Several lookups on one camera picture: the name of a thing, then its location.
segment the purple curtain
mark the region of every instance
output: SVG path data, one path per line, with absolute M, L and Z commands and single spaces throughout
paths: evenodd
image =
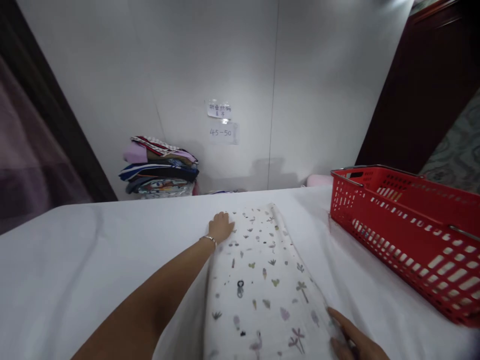
M 92 199 L 0 57 L 0 234 L 61 205 Z

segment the bracelet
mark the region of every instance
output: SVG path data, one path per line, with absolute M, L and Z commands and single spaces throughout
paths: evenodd
M 208 236 L 208 235 L 205 235 L 205 236 L 202 236 L 201 238 L 207 238 L 207 239 L 212 240 L 213 243 L 215 244 L 215 249 L 217 249 L 217 241 L 216 241 L 213 237 Z

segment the patterned wallpaper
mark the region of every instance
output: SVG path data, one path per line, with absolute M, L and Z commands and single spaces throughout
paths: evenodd
M 425 9 L 427 6 L 436 3 L 438 0 L 415 0 L 413 6 L 411 7 L 410 16 L 418 13 L 420 10 Z
M 420 174 L 427 180 L 480 194 L 480 89 Z

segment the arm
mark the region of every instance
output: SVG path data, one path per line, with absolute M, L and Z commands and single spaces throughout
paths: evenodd
M 210 221 L 208 235 L 220 244 L 234 226 L 221 212 Z M 167 262 L 106 318 L 72 360 L 151 360 L 162 331 L 214 250 L 213 241 L 202 237 Z

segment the hand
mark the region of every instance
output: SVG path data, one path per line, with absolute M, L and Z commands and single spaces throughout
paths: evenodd
M 349 340 L 352 340 L 355 343 L 355 346 L 351 348 L 348 345 L 340 343 L 335 338 L 330 339 L 333 351 L 339 360 L 389 360 L 385 351 L 383 351 L 377 343 L 370 340 L 363 332 L 358 330 L 345 316 L 331 307 L 329 307 L 327 311 L 330 316 L 340 324 L 346 341 L 349 342 Z
M 235 223 L 229 223 L 229 213 L 219 212 L 208 224 L 208 236 L 215 239 L 217 245 L 230 236 Z

